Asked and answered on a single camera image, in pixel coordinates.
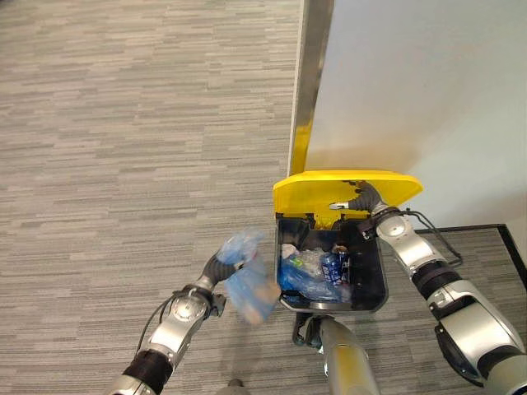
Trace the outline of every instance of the blue plastic bag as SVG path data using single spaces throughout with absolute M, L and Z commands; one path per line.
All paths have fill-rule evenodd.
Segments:
M 296 268 L 288 259 L 282 259 L 279 283 L 283 290 L 297 290 L 313 301 L 347 302 L 350 300 L 350 291 L 346 286 L 333 286 L 324 280 L 315 279 Z
M 243 230 L 228 239 L 216 254 L 218 260 L 227 265 L 243 263 L 244 266 L 225 281 L 225 289 L 236 310 L 252 324 L 267 319 L 280 296 L 280 288 L 268 277 L 258 255 L 258 243 L 263 238 L 259 230 Z

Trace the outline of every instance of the yellow lid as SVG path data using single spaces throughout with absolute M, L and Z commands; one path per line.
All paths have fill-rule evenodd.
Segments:
M 274 211 L 290 217 L 313 213 L 317 228 L 330 228 L 341 214 L 348 219 L 366 218 L 365 211 L 329 209 L 330 203 L 347 202 L 357 197 L 356 187 L 345 181 L 372 184 L 390 206 L 398 206 L 422 191 L 418 179 L 393 171 L 312 170 L 274 184 Z

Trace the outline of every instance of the robotic hand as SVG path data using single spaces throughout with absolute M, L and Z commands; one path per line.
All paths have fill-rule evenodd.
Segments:
M 403 211 L 389 207 L 368 183 L 358 186 L 359 197 L 330 207 L 371 214 L 359 230 L 365 239 L 378 236 L 395 251 L 438 321 L 437 341 L 450 366 L 492 395 L 527 393 L 527 355 L 512 325 L 413 231 Z
M 170 304 L 167 318 L 144 345 L 139 345 L 132 363 L 110 386 L 106 395 L 159 395 L 183 358 L 191 337 L 210 315 L 222 315 L 226 299 L 212 293 L 216 284 L 226 280 L 238 268 L 226 265 L 214 254 L 202 276 L 183 290 L 174 292 L 153 315 Z

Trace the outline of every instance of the white wall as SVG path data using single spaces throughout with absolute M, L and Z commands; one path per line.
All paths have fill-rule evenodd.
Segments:
M 527 259 L 527 1 L 336 0 L 306 168 L 417 176 L 438 226 Z

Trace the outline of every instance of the trash bin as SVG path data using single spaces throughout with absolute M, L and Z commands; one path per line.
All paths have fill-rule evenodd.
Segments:
M 282 289 L 281 302 L 290 310 L 313 314 L 375 311 L 388 298 L 383 264 L 377 239 L 364 240 L 357 224 L 368 213 L 331 210 L 332 202 L 346 202 L 357 196 L 355 184 L 372 184 L 384 201 L 398 206 L 422 191 L 409 175 L 380 170 L 316 170 L 295 174 L 273 187 L 276 214 L 275 276 L 280 283 L 282 244 L 298 250 L 345 245 L 350 255 L 351 300 L 346 303 L 310 300 L 293 289 Z

